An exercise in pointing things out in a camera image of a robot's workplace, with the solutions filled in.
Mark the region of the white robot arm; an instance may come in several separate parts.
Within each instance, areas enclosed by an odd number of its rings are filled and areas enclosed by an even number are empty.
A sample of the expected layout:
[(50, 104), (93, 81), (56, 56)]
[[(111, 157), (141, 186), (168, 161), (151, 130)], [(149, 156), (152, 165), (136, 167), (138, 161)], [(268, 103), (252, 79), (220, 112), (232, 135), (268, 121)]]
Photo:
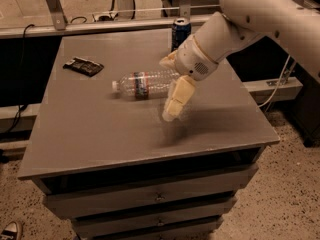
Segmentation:
[(293, 0), (219, 0), (214, 13), (195, 33), (160, 61), (179, 73), (169, 87), (162, 117), (178, 118), (193, 96), (196, 83), (219, 63), (267, 36), (306, 71), (320, 71), (320, 13)]

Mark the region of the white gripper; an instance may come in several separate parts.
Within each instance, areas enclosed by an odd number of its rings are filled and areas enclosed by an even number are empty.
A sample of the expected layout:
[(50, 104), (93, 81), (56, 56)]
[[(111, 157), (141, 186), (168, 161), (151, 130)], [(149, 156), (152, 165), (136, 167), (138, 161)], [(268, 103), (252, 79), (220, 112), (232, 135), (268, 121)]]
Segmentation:
[(171, 70), (176, 69), (183, 75), (170, 84), (162, 113), (162, 118), (167, 122), (179, 117), (195, 92), (195, 81), (206, 79), (218, 68), (218, 63), (201, 51), (193, 35), (190, 35), (176, 51), (162, 58), (159, 65)]

